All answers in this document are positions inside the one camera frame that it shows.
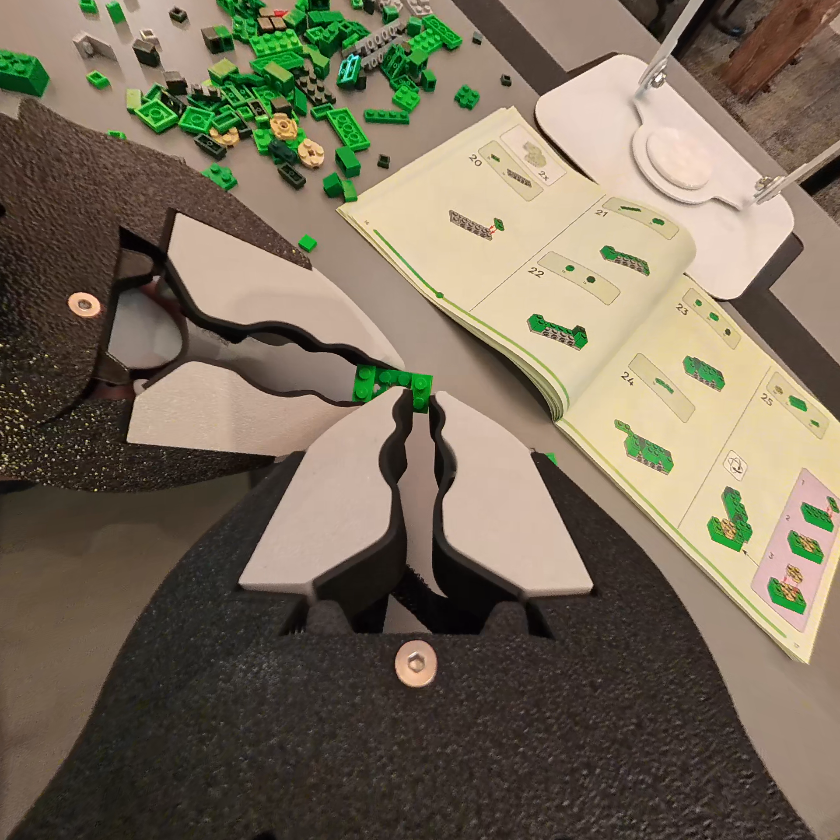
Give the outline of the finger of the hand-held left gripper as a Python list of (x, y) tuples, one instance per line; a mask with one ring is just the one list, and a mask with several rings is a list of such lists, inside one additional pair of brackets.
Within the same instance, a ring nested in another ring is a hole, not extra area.
[(180, 212), (167, 224), (164, 276), (199, 326), (230, 341), (270, 334), (312, 354), (403, 368), (383, 331), (323, 273)]
[(315, 392), (268, 392), (219, 364), (187, 361), (137, 388), (127, 442), (279, 457), (308, 448), (360, 407)]

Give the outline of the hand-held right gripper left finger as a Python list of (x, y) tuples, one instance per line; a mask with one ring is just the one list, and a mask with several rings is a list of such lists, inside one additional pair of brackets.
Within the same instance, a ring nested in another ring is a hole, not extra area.
[(412, 394), (393, 387), (307, 450), (248, 560), (246, 591), (338, 603), (348, 618), (392, 592), (406, 570), (398, 481), (406, 470)]

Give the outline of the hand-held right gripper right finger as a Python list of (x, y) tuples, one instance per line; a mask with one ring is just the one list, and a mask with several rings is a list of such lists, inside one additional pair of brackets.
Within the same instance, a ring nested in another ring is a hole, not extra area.
[(531, 450), (446, 392), (429, 401), (433, 571), (453, 602), (589, 595), (593, 581)]

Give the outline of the green brick assembly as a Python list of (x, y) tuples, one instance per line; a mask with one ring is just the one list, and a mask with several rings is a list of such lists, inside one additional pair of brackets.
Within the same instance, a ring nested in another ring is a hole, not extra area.
[(367, 403), (379, 394), (398, 386), (411, 392), (415, 413), (427, 413), (432, 385), (433, 377), (430, 374), (360, 364), (355, 370), (351, 401)]

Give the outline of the open instruction booklet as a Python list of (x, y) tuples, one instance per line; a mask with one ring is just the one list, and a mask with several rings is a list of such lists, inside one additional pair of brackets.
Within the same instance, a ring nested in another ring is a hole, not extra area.
[(502, 108), (340, 205), (793, 660), (838, 574), (838, 410), (690, 264), (688, 227)]

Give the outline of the pile of green bricks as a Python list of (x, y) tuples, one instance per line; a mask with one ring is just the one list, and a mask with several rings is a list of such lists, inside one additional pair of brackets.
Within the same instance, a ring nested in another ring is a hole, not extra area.
[(363, 124), (407, 126), (422, 100), (436, 91), (432, 54), (464, 40), (428, 2), (350, 2), (378, 15), (370, 29), (332, 2), (217, 2), (230, 25), (201, 30), (214, 58), (207, 78), (190, 82), (177, 70), (147, 91), (128, 87), (125, 108), (155, 135), (180, 130), (204, 154), (203, 175), (228, 192), (237, 185), (227, 152), (252, 142), (295, 190), (304, 171), (323, 166), (321, 144), (308, 137), (305, 118), (325, 121), (338, 140), (338, 174), (324, 178), (329, 196), (356, 197), (358, 153), (371, 147)]

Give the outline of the white stand base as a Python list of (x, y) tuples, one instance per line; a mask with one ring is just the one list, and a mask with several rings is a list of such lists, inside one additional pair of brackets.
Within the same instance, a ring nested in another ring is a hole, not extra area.
[(704, 291), (769, 288), (804, 249), (791, 207), (782, 195), (758, 203), (759, 170), (669, 85), (669, 60), (604, 58), (543, 94), (535, 119), (592, 180), (688, 232), (686, 272)]

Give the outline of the wooden post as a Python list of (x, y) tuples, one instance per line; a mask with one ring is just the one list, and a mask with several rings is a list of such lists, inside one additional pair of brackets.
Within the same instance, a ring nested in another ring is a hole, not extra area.
[(777, 2), (721, 68), (722, 83), (739, 98), (753, 98), (790, 65), (838, 11), (838, 1)]

